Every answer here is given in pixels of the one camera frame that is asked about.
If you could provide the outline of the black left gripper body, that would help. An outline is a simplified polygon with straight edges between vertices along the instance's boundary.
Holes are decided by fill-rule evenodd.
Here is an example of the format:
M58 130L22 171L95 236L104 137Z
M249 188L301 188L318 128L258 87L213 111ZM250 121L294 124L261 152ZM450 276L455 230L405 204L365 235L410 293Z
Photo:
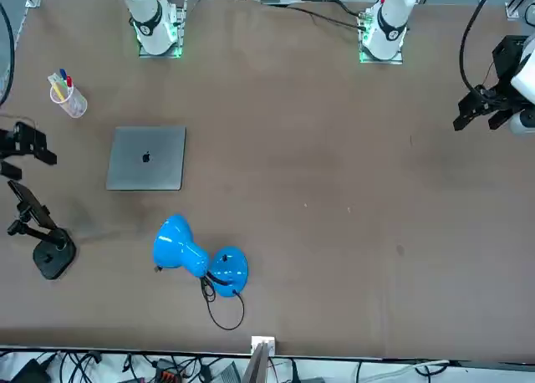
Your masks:
M526 40L525 35L507 35L492 50L497 83L482 93L489 106L508 107L527 103L527 99L512 86L512 78L518 72Z

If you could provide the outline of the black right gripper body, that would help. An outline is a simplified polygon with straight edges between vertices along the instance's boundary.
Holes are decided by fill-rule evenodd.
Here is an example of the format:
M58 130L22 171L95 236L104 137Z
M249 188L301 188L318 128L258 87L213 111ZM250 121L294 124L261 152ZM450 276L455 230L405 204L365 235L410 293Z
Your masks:
M11 130L0 130L0 153L1 157L18 155L18 127L15 125Z

